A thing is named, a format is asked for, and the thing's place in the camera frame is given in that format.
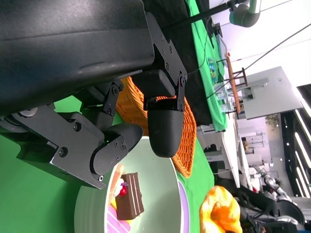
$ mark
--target pink striped cloth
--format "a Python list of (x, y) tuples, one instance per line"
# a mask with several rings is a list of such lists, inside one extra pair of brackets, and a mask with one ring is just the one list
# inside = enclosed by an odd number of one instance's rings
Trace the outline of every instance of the pink striped cloth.
[(129, 233), (131, 226), (124, 220), (118, 220), (117, 211), (109, 205), (107, 215), (108, 233)]

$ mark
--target chocolate cake slice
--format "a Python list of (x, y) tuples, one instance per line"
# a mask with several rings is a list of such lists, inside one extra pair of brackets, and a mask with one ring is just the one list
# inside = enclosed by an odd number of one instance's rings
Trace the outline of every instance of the chocolate cake slice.
[(127, 184), (125, 196), (116, 196), (118, 220), (133, 220), (144, 212), (141, 192), (138, 183), (138, 174), (129, 173), (121, 176)]

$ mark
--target black chair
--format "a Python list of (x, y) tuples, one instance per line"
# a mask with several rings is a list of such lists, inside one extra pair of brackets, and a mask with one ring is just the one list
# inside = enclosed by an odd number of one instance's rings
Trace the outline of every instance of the black chair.
[(263, 194), (254, 193), (248, 188), (241, 186), (238, 189), (235, 183), (229, 179), (218, 179), (217, 185), (226, 188), (234, 197), (239, 198), (239, 205), (257, 212), (254, 218), (262, 215), (271, 215), (273, 217), (289, 216), (298, 221), (299, 224), (305, 223), (305, 217), (301, 210), (290, 201), (275, 201)]

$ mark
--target screw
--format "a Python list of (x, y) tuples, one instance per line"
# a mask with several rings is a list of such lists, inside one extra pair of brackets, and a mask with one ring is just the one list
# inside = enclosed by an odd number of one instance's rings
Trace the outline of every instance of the screw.
[(124, 89), (123, 84), (120, 84), (120, 85), (119, 85), (119, 91), (123, 91), (123, 89)]
[(19, 112), (19, 115), (21, 115), (22, 117), (32, 117), (37, 113), (37, 111), (38, 111), (38, 108), (32, 108), (32, 109)]
[(79, 122), (76, 122), (74, 125), (73, 125), (73, 130), (75, 130), (76, 132), (79, 132), (81, 130), (82, 126)]
[(185, 78), (184, 77), (181, 77), (180, 78), (180, 84), (181, 84), (181, 86), (184, 86), (185, 85)]
[(112, 94), (116, 96), (118, 93), (119, 93), (119, 89), (117, 89), (115, 86), (112, 87)]
[(68, 153), (68, 150), (66, 147), (62, 147), (61, 149), (59, 149), (58, 151), (58, 155), (62, 158), (64, 158)]

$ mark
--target white wall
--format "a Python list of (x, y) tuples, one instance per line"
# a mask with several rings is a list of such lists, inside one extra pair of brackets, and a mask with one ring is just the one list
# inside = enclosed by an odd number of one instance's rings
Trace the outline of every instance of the white wall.
[[(272, 4), (265, 0), (264, 5)], [(232, 24), (222, 26), (224, 41), (231, 54), (233, 70), (248, 67), (269, 49), (311, 23), (311, 0), (291, 0), (261, 12), (251, 28)], [(213, 18), (214, 23), (220, 19)], [(246, 74), (282, 66), (295, 86), (311, 83), (311, 26), (295, 35), (263, 59), (251, 66)]]
[(256, 133), (256, 136), (247, 136), (246, 141), (248, 146), (254, 148), (254, 154), (246, 154), (249, 165), (262, 164), (262, 160), (270, 162), (269, 141), (267, 135), (265, 117), (259, 117), (251, 120), (238, 120), (239, 133)]

